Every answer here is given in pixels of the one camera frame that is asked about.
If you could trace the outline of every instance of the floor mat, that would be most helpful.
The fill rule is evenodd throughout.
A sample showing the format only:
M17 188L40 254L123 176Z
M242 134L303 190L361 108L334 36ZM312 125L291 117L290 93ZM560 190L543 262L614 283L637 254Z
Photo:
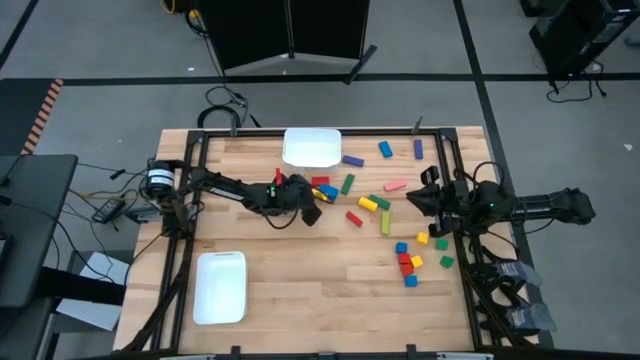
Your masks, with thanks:
M30 153L60 91L62 80L0 80L0 155Z

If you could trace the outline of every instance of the yellow block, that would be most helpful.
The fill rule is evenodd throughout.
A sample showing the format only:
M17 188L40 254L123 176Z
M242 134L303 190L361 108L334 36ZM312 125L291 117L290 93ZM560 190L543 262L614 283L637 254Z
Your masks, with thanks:
M373 201L367 199L364 196L360 198L360 201L358 201L358 205L362 206L363 208L371 212L376 211L376 209L378 208L378 204L374 203Z
M419 244L427 245L429 243L429 234L423 233L423 232L419 232L418 236L416 237L416 241Z
M420 255L416 255L411 257L411 264L413 264L414 268L419 268L420 266L422 266L422 264L424 264L424 262L422 262L422 258L420 257Z

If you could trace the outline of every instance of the colored block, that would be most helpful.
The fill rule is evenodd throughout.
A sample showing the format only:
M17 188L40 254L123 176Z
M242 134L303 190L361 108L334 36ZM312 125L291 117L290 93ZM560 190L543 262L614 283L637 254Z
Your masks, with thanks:
M409 275L404 278L404 286L406 287L417 287L418 286L418 277L415 275Z
M453 258L450 258L448 256L443 256L442 259L440 259L440 265L448 269L451 267L451 265L453 265L453 261L454 261Z
M388 211L383 211L380 232L382 235L389 235L389 231L391 231L391 215Z
M389 210L389 208L391 207L391 203L388 202L387 200L383 199L383 198L379 198L373 194L369 195L369 200L373 201L374 203L380 205L381 208L385 209L385 210Z
M414 268L419 268L422 264L424 264L424 262L422 262L420 255L411 257L411 265L413 265Z
M349 190L351 189L351 185L353 184L353 179L355 179L356 177L349 174L347 175L347 178L344 179L344 184L342 184L342 188L340 189L340 192L344 195L347 195L349 193Z
M356 157L349 156L349 155L343 156L342 157L342 162L345 163L345 164L353 165L353 166L359 166L359 167L363 167L364 166L364 160L358 159Z
M380 148L380 151L382 151L382 156L384 156L385 158L393 156L393 152L391 152L391 146L389 146L388 142L383 141L378 144L378 147Z
M407 243L399 242L396 244L396 254L406 253L408 249Z
M422 159L422 140L413 140L413 153L416 155L416 159Z
M328 176L314 176L311 178L311 186L318 186L322 184L329 185Z
M436 249L447 250L449 248L449 240L438 239L436 240Z
M398 254L398 264L411 264L411 256L407 253Z
M423 233L423 232L419 232L418 236L416 237L416 241L419 244L427 245L429 243L429 234Z
M400 265L400 272L402 273L402 276L405 277L413 275L413 266L411 266L411 264Z
M331 201L336 201L336 198L338 197L338 189L334 188L331 185L319 185L318 190L325 193Z
M385 191L393 191L393 190L396 190L396 189L401 189L401 188L403 188L405 186L407 186L407 180L392 181L390 183L384 184L384 190Z
M374 203L373 201L367 199L366 197L361 197L360 201L358 201L358 205L362 206L363 208L374 212L378 209L378 204Z
M347 219L351 220L357 227L362 227L362 220L351 211L347 211Z

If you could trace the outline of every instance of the gray floor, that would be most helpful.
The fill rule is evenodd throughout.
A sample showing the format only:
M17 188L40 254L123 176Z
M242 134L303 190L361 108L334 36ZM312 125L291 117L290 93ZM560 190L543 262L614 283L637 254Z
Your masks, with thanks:
M0 44L26 0L0 3ZM486 73L541 73L528 39L533 20L515 0L464 0ZM640 29L640 23L633 29ZM600 60L607 71L640 71L640 50L622 37ZM380 50L366 72L469 73L464 44L449 0L373 0L367 42ZM241 74L341 73L326 63L271 64ZM145 77L213 75L201 39L155 0L103 2L41 0L6 66L3 77ZM566 186L587 192L598 213L586 227L556 224L530 236L542 294L557 322L558 348L640 353L634 275L638 252L633 204L640 192L640 82L603 83L606 99L555 105L548 85L488 83L507 159L519 193ZM264 126L484 125L472 82L357 82L242 84L231 86L250 100ZM56 102L38 153L75 153L81 161L134 171L155 152L163 128L194 127L205 107L206 85L65 87ZM581 95L586 84L563 96ZM208 125L226 126L224 117ZM627 151L624 144L634 148ZM108 173L80 168L73 188L117 189ZM74 198L72 206L88 213ZM64 216L81 250L99 249L89 226ZM108 250L132 249L137 227L118 222L120 232L97 226ZM63 257L69 247L60 241ZM48 262L54 261L54 253ZM106 353L109 333L63 336L57 359Z

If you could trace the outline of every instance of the computer tower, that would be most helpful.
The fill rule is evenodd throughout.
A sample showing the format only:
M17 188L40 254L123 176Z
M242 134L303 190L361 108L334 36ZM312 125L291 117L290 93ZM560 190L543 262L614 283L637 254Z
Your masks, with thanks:
M579 74L639 15L640 0L570 0L529 36L549 74Z

